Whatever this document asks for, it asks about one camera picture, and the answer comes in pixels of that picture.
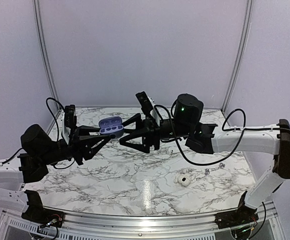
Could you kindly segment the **purple earbud charging case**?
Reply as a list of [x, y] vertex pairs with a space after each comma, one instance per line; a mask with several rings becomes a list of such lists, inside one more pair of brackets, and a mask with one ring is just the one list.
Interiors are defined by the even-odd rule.
[[101, 135], [107, 135], [118, 139], [124, 134], [124, 126], [122, 124], [122, 118], [119, 116], [112, 116], [103, 118], [99, 121], [99, 133]]

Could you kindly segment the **purple clip earbud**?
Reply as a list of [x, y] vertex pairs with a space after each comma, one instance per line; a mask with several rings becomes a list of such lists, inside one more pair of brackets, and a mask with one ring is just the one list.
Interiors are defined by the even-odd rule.
[[224, 163], [219, 163], [219, 168], [223, 169], [225, 167], [225, 164]]
[[210, 170], [207, 168], [205, 169], [205, 175], [209, 175], [210, 174]]

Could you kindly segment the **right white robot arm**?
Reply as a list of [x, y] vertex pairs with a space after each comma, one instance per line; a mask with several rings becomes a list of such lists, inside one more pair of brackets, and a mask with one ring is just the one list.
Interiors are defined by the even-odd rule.
[[232, 214], [235, 223], [243, 224], [263, 200], [290, 180], [288, 120], [280, 119], [278, 124], [269, 126], [218, 128], [215, 123], [200, 122], [204, 104], [188, 93], [178, 95], [171, 109], [166, 110], [167, 119], [161, 119], [157, 112], [157, 108], [164, 106], [152, 105], [145, 92], [137, 93], [136, 97], [145, 119], [137, 115], [128, 120], [128, 124], [136, 123], [136, 127], [119, 140], [122, 146], [149, 153], [151, 147], [158, 150], [162, 141], [177, 143], [184, 138], [186, 147], [200, 154], [228, 152], [231, 156], [235, 151], [243, 151], [273, 155], [273, 165], [241, 196]]

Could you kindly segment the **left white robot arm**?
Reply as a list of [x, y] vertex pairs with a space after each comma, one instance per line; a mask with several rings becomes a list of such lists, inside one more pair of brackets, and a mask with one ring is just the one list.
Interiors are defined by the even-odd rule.
[[[78, 165], [92, 159], [111, 141], [113, 135], [91, 135], [96, 128], [81, 126], [69, 136], [52, 140], [38, 125], [33, 124], [21, 136], [21, 149], [9, 159], [0, 160], [0, 183], [35, 183], [48, 174], [48, 165], [73, 159]], [[39, 193], [33, 190], [7, 190], [0, 188], [0, 207], [21, 213], [23, 219], [54, 225], [61, 222], [63, 213], [43, 206]]]

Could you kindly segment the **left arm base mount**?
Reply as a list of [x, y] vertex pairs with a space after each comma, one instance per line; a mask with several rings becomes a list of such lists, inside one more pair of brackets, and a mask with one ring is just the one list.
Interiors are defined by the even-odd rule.
[[65, 213], [63, 211], [52, 210], [44, 207], [29, 206], [28, 209], [21, 214], [25, 220], [35, 222], [46, 226], [50, 223], [53, 227], [62, 227]]

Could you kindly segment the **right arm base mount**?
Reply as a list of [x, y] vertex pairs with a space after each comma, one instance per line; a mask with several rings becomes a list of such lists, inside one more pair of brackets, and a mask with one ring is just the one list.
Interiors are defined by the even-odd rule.
[[215, 215], [215, 224], [219, 229], [231, 228], [257, 221], [258, 214], [252, 210], [230, 210]]

